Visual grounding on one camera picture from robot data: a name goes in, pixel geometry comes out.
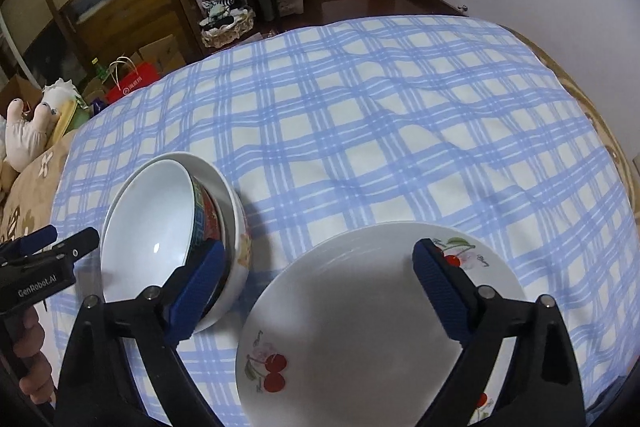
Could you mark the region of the person left hand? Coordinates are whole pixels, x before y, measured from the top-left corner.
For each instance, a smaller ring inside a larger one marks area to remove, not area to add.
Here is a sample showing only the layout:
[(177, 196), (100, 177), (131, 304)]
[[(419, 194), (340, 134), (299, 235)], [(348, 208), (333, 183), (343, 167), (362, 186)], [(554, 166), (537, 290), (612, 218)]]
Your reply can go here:
[(48, 403), (54, 394), (52, 366), (41, 349), (44, 343), (44, 329), (34, 307), (28, 308), (22, 316), (24, 332), (13, 346), (14, 355), (29, 365), (27, 374), (18, 385), (35, 405)]

